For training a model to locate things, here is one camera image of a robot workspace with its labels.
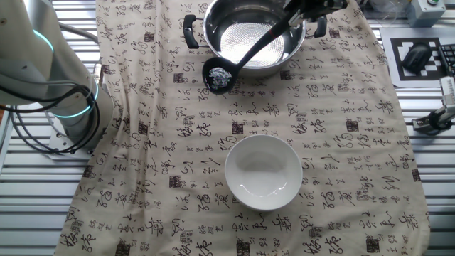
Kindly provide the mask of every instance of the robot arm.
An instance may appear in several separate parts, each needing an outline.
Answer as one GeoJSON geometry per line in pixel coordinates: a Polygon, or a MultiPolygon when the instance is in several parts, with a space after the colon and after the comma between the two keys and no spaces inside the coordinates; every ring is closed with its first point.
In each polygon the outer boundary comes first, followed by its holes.
{"type": "Polygon", "coordinates": [[[48,111],[78,142],[95,125],[90,118],[95,102],[87,100],[93,97],[102,113],[96,117],[100,128],[86,145],[94,148],[111,119],[112,101],[66,43],[52,5],[46,0],[1,0],[0,37],[0,103],[25,105],[67,95],[48,111]],[[85,90],[76,92],[81,86],[85,90]]]}
{"type": "Polygon", "coordinates": [[[304,20],[317,22],[318,28],[314,32],[314,37],[319,38],[326,35],[326,15],[346,7],[348,7],[348,0],[286,0],[283,9],[285,11],[298,9],[289,20],[290,26],[298,26],[304,20]]]}

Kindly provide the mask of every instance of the beige tablecloth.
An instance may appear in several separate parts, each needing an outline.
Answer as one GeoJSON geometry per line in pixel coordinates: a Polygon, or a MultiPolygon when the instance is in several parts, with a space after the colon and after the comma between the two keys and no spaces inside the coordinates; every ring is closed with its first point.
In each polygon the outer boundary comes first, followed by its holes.
{"type": "MultiPolygon", "coordinates": [[[[183,17],[209,3],[99,0],[115,111],[85,169],[56,255],[422,255],[429,221],[383,51],[352,1],[281,72],[212,95],[209,50],[188,50],[183,17]],[[244,207],[224,177],[251,134],[301,157],[297,197],[244,207]]],[[[196,38],[202,41],[200,21],[196,38]]],[[[316,24],[309,24],[309,35],[316,24]]]]}

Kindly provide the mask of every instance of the metal table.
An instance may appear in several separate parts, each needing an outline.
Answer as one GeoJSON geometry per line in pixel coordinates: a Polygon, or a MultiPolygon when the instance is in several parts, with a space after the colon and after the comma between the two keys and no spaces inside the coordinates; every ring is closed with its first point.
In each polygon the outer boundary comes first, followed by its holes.
{"type": "MultiPolygon", "coordinates": [[[[95,1],[53,1],[60,22],[97,34],[95,1]]],[[[455,0],[436,26],[455,26],[455,0]]],[[[381,42],[380,23],[370,20],[381,42]]],[[[398,19],[392,27],[407,27],[398,19]]],[[[92,70],[98,46],[63,32],[84,64],[92,70]]],[[[432,226],[426,256],[455,255],[455,126],[435,137],[412,130],[411,119],[441,107],[438,88],[400,89],[397,95],[411,137],[432,226]]],[[[0,255],[52,255],[85,161],[54,161],[19,139],[5,113],[0,126],[0,255]]],[[[31,133],[48,143],[51,127],[43,113],[25,114],[31,133]]]]}

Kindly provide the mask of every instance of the pot handle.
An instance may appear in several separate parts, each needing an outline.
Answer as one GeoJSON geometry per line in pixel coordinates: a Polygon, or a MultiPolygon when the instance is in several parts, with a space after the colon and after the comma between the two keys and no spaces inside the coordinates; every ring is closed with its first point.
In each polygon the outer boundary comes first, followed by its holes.
{"type": "Polygon", "coordinates": [[[194,39],[193,35],[193,22],[196,20],[196,15],[185,15],[183,20],[183,37],[185,38],[186,45],[190,49],[199,49],[198,42],[194,39]]]}
{"type": "Polygon", "coordinates": [[[321,16],[317,19],[317,22],[318,28],[314,32],[314,38],[323,37],[327,32],[327,17],[325,15],[321,16]]]}

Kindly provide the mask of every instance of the ceramic bowl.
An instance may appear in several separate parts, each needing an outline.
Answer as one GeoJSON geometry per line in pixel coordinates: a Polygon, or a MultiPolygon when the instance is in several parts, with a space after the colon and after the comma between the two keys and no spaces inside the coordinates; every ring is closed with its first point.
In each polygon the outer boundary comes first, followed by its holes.
{"type": "Polygon", "coordinates": [[[253,135],[230,150],[225,176],[240,202],[255,210],[275,210],[296,196],[303,173],[299,156],[286,142],[253,135]]]}

